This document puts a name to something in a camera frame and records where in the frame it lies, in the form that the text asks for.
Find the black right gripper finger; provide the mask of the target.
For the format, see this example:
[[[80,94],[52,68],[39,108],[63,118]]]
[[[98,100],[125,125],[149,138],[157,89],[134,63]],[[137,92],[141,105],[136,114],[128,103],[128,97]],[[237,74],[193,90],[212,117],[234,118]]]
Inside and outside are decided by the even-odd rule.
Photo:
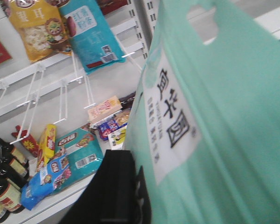
[[[150,199],[143,169],[132,153],[107,150],[91,182],[61,219],[62,224],[150,224]]]

